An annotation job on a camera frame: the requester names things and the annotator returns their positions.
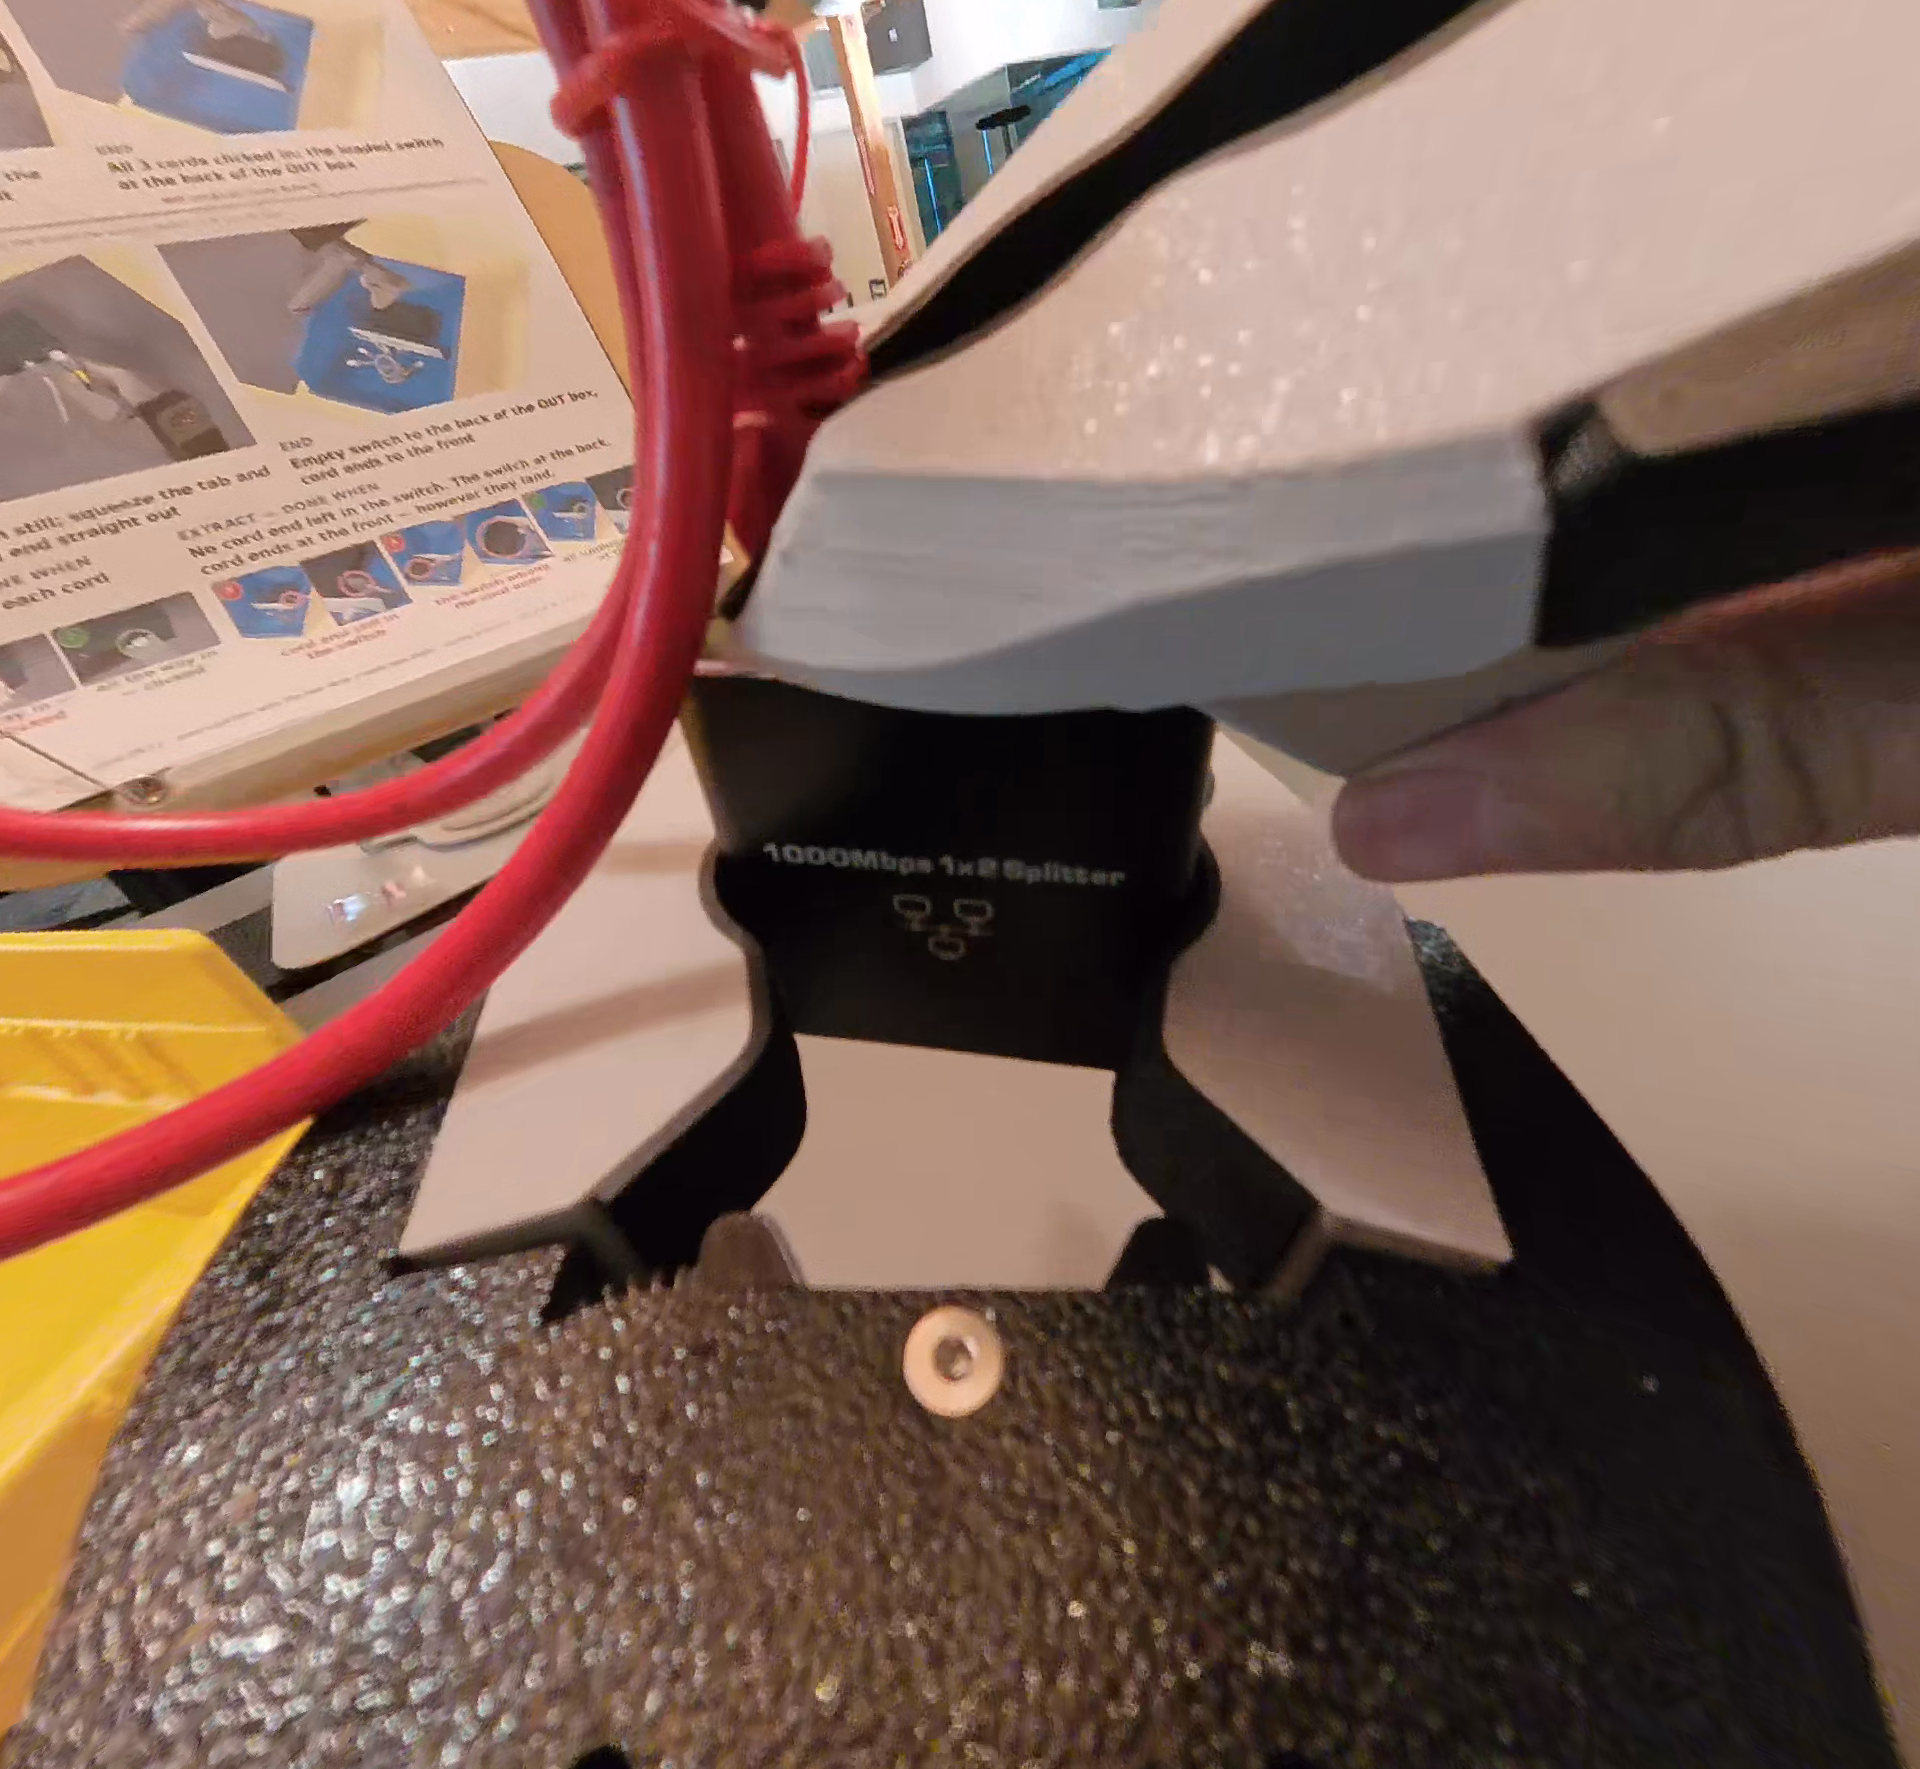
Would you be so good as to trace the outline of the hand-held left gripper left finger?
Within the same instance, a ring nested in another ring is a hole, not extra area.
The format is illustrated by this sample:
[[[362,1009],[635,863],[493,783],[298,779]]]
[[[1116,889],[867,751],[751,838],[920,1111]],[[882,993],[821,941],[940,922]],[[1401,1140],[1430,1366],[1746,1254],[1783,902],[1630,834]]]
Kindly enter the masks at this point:
[[[673,734],[584,885],[483,1001],[403,1268],[567,1244],[607,1276],[677,1271],[799,1156],[800,1050],[717,860]]]

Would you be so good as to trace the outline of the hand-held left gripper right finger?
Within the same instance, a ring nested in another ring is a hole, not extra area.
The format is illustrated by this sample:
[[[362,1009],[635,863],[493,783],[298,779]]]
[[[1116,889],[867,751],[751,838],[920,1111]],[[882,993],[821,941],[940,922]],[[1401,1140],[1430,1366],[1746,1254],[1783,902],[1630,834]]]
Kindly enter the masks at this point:
[[[1514,1254],[1390,893],[1230,736],[1198,889],[1116,1074],[1116,1148],[1201,1271],[1299,1294],[1341,1249],[1486,1274]]]

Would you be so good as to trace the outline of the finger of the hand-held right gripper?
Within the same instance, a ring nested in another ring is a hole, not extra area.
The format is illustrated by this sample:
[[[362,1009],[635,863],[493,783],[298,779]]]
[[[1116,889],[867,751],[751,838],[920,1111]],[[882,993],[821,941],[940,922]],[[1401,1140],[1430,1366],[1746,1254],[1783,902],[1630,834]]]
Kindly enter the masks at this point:
[[[1252,356],[1211,332],[1095,379],[1042,357],[877,384],[814,443],[734,662],[952,714],[1204,704],[1261,728],[1385,691],[1383,728],[1282,736],[1352,768],[1644,634],[1532,644],[1538,417],[1592,399],[1676,453],[1916,404],[1916,377],[1308,379]]]
[[[879,379],[1916,377],[1916,0],[1171,0]]]

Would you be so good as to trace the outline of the black ethernet splitter box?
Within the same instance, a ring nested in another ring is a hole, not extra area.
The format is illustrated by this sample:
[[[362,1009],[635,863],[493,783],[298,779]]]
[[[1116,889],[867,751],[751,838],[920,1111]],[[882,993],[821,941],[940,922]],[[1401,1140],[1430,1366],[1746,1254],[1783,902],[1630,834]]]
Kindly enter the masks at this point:
[[[1190,709],[952,717],[694,680],[715,886],[800,1037],[1120,1071],[1204,881]]]

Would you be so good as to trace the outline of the yellow plastic bin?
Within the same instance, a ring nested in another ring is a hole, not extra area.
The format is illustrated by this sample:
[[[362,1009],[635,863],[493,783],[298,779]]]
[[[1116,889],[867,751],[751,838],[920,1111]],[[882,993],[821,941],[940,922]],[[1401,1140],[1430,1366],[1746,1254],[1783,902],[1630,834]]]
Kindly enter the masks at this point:
[[[206,934],[3,941],[3,1175],[145,1126],[300,1029]],[[183,1300],[306,1125],[3,1267],[3,1724],[24,1713],[109,1444]]]

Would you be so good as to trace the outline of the person's right hand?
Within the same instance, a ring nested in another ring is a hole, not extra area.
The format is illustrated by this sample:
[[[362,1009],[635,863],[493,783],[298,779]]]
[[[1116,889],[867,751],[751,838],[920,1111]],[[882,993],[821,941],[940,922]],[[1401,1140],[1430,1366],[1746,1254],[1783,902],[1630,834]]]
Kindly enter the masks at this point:
[[[1362,878],[1721,871],[1919,832],[1919,558],[1676,619],[1380,763],[1332,802]]]

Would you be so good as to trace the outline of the wooden support pillar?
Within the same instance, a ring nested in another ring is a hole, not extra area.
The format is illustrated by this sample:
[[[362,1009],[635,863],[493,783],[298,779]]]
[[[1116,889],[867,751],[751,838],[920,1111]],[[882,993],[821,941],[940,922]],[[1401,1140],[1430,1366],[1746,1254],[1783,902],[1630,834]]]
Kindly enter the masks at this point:
[[[829,15],[827,27],[880,245],[882,275],[889,288],[896,288],[914,261],[914,239],[864,19],[861,11]]]

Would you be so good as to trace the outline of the wooden instruction board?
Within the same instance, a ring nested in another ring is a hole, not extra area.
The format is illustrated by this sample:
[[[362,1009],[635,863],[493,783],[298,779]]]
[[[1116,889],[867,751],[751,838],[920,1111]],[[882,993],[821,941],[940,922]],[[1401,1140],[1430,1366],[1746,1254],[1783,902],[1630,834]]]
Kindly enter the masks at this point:
[[[595,192],[587,179],[535,149],[496,142],[493,152],[602,350],[609,371],[602,402],[620,417],[620,458],[632,460],[636,439],[619,269]],[[584,622],[559,622],[511,644],[471,653],[447,670],[413,677],[370,701],[344,701],[308,722],[274,728],[249,748],[179,763],[165,776],[160,807],[138,810],[133,788],[121,788],[109,796],[109,810],[130,815],[138,828],[155,832],[175,815],[250,820],[289,805],[308,807],[306,790],[320,783],[527,706],[584,628]]]

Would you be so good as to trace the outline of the printed instruction sheet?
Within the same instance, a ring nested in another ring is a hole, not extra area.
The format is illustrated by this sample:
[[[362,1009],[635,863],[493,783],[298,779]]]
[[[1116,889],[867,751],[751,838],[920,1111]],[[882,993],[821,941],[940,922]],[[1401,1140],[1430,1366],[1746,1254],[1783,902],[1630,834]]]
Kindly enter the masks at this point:
[[[4,0],[4,807],[537,668],[632,409],[405,0]]]

